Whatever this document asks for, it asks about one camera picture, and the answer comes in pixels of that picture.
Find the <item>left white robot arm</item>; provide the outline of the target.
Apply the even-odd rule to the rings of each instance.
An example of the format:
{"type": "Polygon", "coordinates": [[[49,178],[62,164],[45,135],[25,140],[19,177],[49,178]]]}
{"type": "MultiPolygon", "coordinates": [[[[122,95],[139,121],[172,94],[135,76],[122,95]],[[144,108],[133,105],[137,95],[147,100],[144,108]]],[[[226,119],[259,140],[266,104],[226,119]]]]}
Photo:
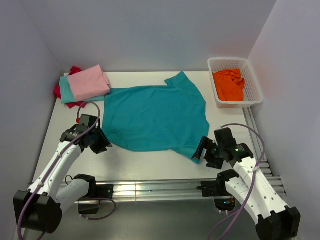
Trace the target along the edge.
{"type": "Polygon", "coordinates": [[[42,236],[55,232],[63,214],[79,200],[114,202],[110,196],[99,196],[95,177],[86,174],[76,175],[67,187],[60,189],[69,169],[86,148],[100,154],[110,146],[97,121],[75,124],[62,134],[55,154],[38,179],[13,197],[20,240],[24,238],[23,229],[38,231],[42,236]]]}

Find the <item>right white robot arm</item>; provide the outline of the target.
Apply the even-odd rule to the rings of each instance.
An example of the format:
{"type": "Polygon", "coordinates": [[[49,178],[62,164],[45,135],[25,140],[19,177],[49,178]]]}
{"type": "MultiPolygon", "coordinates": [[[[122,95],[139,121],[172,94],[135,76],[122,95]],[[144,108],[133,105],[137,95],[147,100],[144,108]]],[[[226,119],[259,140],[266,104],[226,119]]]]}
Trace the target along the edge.
{"type": "Polygon", "coordinates": [[[198,159],[203,152],[209,165],[231,165],[216,180],[200,183],[198,189],[203,197],[234,197],[253,219],[261,240],[289,240],[298,235],[300,212],[279,196],[245,143],[238,144],[231,136],[214,143],[204,136],[193,157],[198,159]]]}

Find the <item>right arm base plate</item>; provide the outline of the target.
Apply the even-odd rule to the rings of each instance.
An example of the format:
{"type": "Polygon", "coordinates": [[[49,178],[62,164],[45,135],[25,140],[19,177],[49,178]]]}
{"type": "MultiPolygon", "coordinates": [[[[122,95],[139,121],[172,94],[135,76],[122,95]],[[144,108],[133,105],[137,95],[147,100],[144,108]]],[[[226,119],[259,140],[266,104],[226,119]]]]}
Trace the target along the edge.
{"type": "Polygon", "coordinates": [[[225,185],[220,183],[219,180],[201,181],[200,186],[197,186],[196,189],[201,191],[204,198],[229,196],[225,185]]]}

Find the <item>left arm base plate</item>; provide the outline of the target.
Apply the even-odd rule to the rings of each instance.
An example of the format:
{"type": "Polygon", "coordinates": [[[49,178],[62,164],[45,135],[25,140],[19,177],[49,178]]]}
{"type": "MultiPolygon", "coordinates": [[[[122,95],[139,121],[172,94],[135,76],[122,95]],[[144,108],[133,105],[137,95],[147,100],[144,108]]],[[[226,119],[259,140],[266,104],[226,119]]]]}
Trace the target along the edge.
{"type": "Polygon", "coordinates": [[[103,199],[112,199],[114,193],[113,184],[97,184],[95,187],[94,197],[103,199]]]}

